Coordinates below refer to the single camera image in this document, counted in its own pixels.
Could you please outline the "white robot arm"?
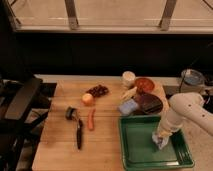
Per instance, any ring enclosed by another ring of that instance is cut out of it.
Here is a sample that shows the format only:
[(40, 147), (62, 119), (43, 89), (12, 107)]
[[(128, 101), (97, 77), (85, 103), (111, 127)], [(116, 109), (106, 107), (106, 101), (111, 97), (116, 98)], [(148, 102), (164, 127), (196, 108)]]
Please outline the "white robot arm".
[(159, 137), (169, 137), (179, 131), (185, 118), (213, 136), (213, 114), (203, 108), (204, 99), (199, 93), (177, 93), (168, 102), (170, 107), (162, 114), (157, 128)]

